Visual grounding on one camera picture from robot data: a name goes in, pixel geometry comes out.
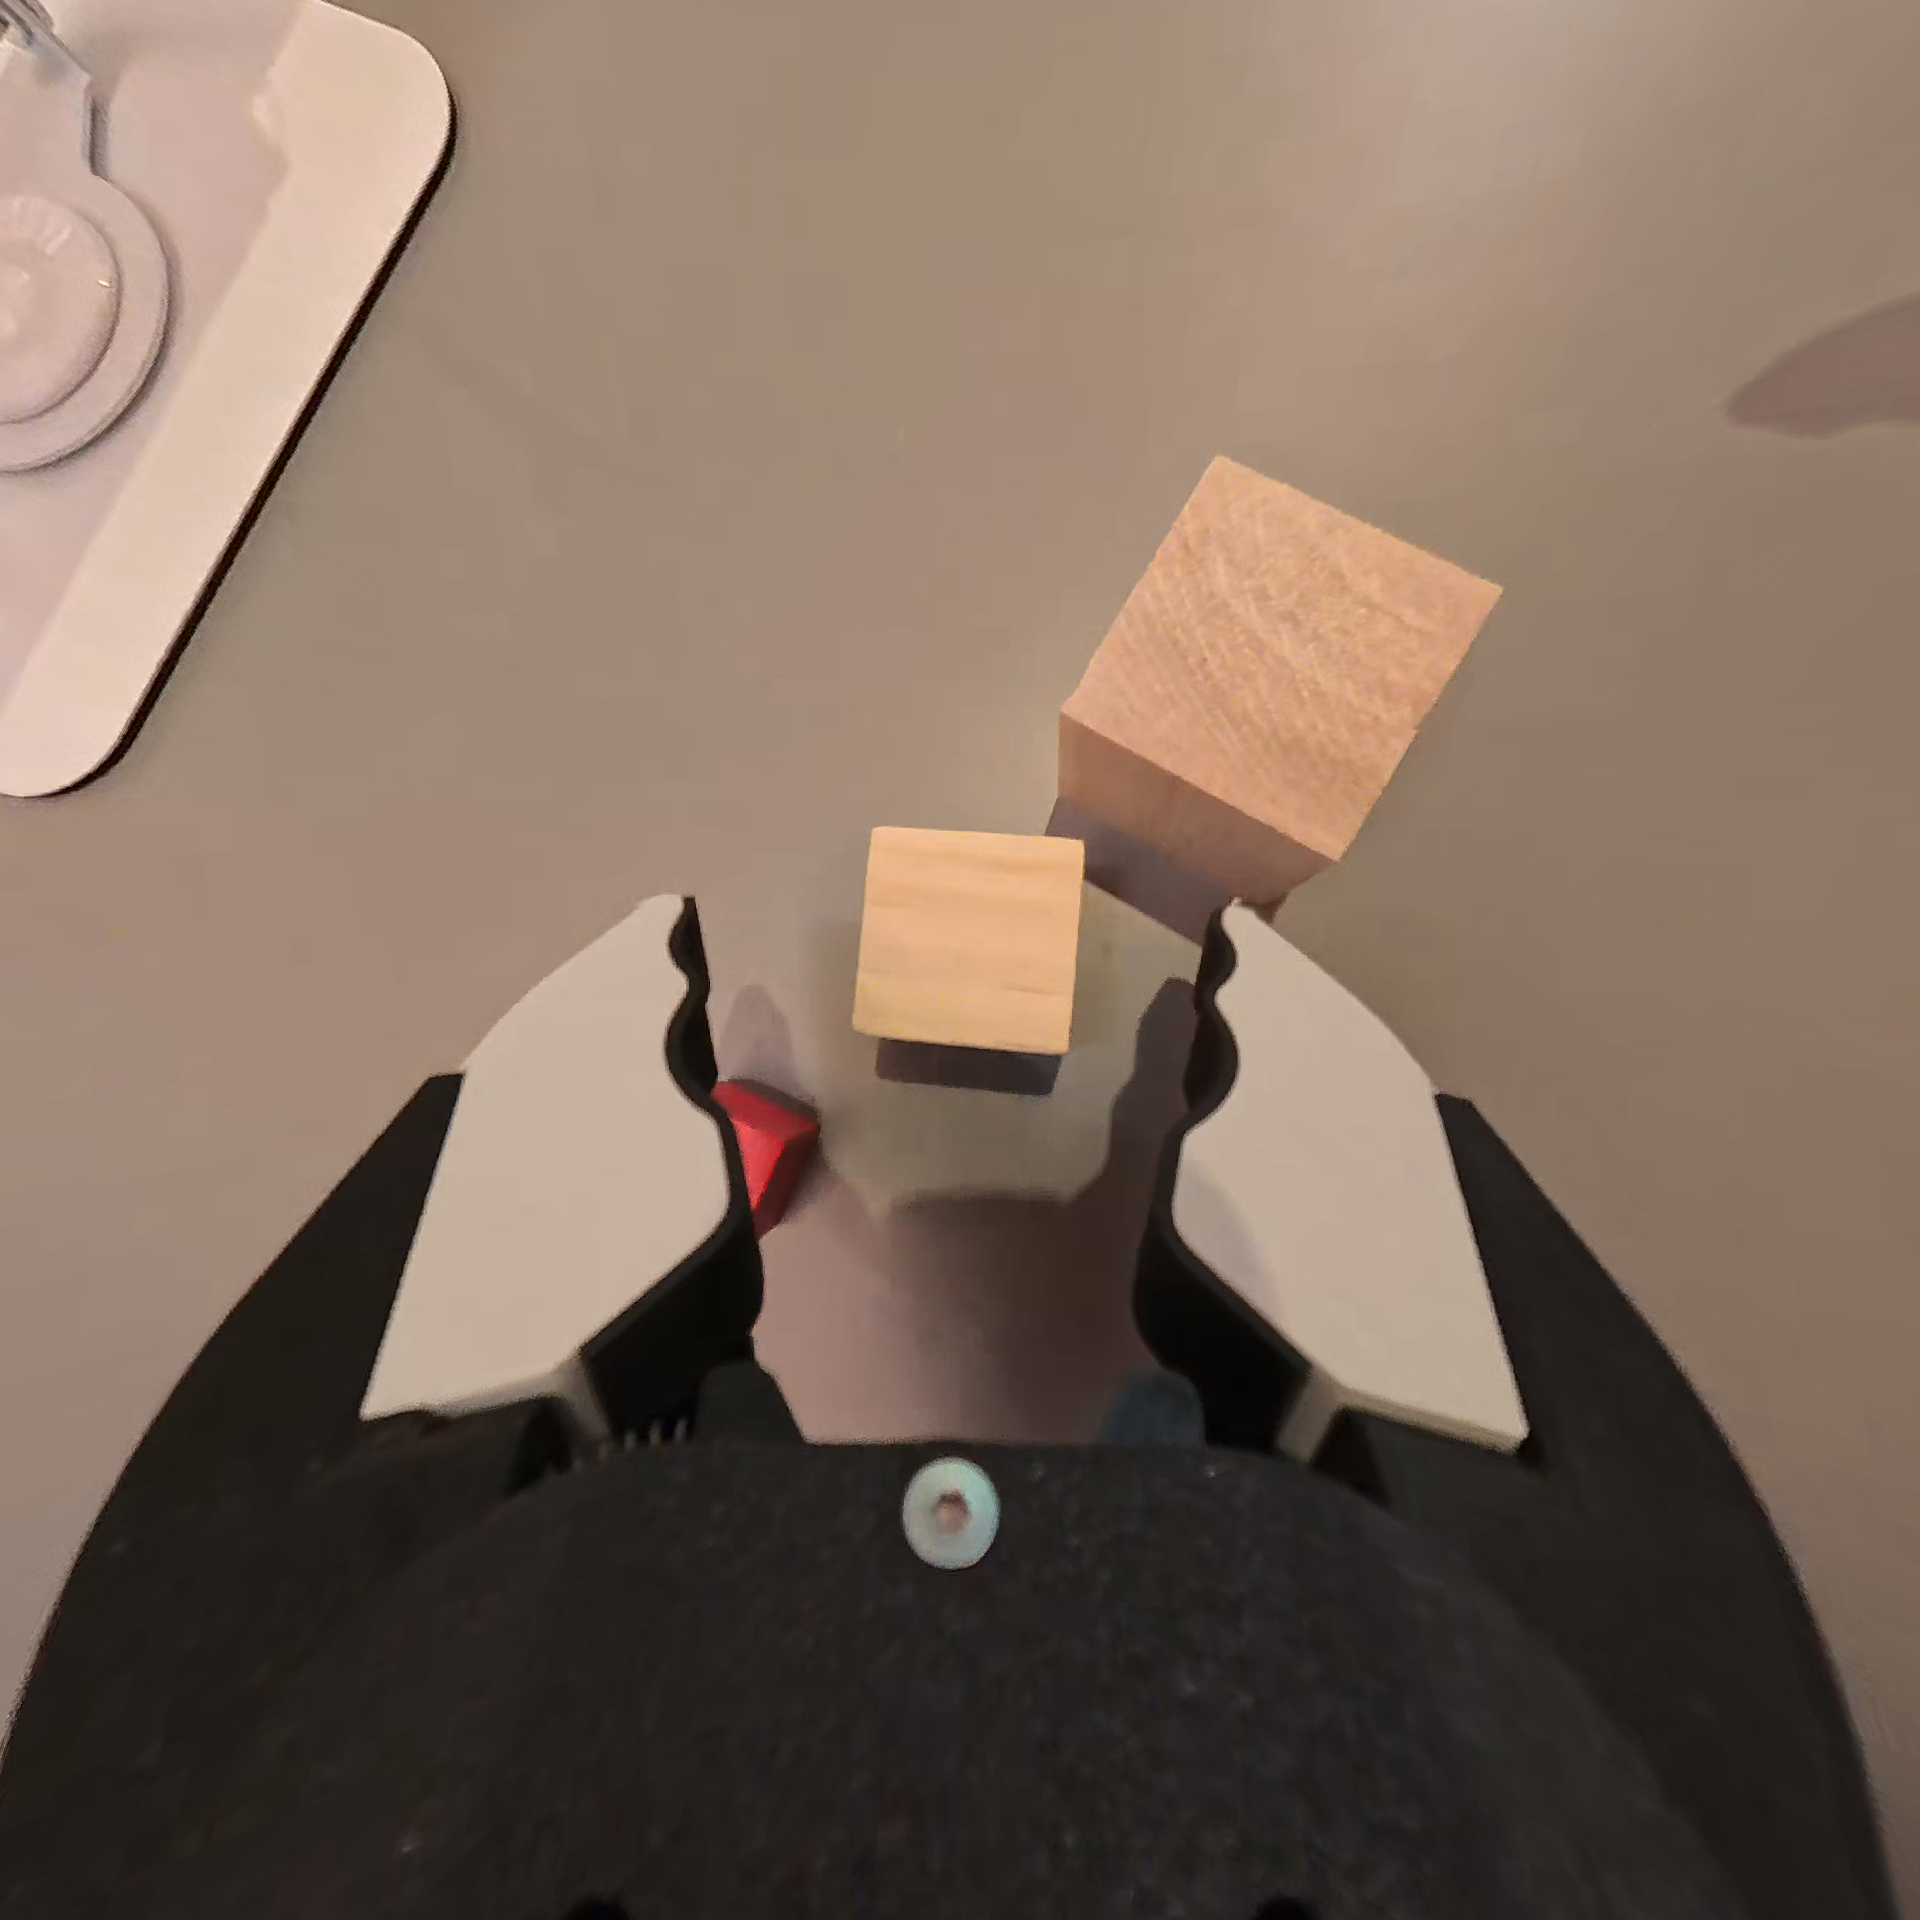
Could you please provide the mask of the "medium plain wooden cube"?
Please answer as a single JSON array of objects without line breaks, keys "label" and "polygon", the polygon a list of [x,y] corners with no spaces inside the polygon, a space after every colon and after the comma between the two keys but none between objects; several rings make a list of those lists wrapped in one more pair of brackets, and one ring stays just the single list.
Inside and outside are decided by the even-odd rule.
[{"label": "medium plain wooden cube", "polygon": [[1061,1058],[1080,916],[1080,838],[874,827],[853,1030],[874,1043]]}]

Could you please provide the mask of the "white document stand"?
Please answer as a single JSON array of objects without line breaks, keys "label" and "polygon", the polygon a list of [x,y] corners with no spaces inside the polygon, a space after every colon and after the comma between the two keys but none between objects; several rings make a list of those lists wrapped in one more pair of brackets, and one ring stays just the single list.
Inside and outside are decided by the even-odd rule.
[{"label": "white document stand", "polygon": [[4,5],[4,797],[123,752],[455,143],[348,5]]}]

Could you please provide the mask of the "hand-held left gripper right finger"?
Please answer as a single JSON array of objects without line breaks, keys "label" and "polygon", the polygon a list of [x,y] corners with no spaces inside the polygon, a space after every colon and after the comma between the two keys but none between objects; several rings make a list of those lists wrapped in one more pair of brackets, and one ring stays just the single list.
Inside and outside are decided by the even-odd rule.
[{"label": "hand-held left gripper right finger", "polygon": [[1530,1434],[1427,1067],[1241,903],[1201,943],[1134,1313],[1212,1446],[1310,1462],[1342,1417],[1491,1457]]}]

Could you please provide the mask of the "red wooden cube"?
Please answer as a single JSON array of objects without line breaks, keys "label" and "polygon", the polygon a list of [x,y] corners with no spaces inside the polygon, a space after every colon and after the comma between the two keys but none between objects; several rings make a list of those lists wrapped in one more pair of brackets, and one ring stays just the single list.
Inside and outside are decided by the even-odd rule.
[{"label": "red wooden cube", "polygon": [[718,1081],[716,1100],[732,1121],[747,1181],[755,1235],[768,1239],[802,1188],[822,1134],[818,1118],[800,1096],[751,1079]]}]

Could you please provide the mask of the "large plain wooden cube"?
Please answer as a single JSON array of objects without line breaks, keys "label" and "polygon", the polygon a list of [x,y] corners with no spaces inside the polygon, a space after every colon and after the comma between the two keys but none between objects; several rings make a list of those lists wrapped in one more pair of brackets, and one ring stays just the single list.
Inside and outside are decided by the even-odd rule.
[{"label": "large plain wooden cube", "polygon": [[1350,857],[1500,602],[1215,453],[1059,709],[1053,797],[1275,904]]}]

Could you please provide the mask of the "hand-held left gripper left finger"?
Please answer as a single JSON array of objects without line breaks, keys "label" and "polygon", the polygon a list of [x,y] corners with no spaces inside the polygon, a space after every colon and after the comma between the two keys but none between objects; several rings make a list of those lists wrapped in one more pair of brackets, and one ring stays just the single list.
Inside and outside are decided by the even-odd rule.
[{"label": "hand-held left gripper left finger", "polygon": [[643,1438],[751,1352],[756,1311],[701,922],[656,895],[467,1054],[358,1414],[551,1397]]}]

